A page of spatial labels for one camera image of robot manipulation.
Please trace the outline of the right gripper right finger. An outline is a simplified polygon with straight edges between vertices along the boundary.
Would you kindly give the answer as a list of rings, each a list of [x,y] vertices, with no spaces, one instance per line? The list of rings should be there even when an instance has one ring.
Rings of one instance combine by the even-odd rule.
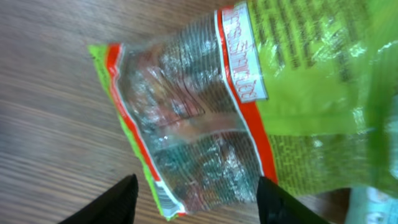
[[[328,224],[267,177],[259,178],[256,199],[261,224]]]

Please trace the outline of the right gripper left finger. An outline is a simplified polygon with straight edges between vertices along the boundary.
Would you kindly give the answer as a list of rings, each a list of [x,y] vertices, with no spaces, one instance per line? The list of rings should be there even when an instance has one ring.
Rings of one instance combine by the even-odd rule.
[[[60,224],[133,224],[139,185],[128,175]]]

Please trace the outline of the teal tissue packet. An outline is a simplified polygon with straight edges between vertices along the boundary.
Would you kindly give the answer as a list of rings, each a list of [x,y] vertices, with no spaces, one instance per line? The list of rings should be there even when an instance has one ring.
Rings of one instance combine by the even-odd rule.
[[[345,224],[397,224],[397,199],[373,187],[352,188]]]

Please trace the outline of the green gummy candy bag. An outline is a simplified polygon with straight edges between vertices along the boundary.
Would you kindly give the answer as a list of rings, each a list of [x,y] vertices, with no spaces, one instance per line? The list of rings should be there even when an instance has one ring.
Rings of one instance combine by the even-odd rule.
[[[141,44],[88,48],[160,214],[397,195],[397,1],[243,1]]]

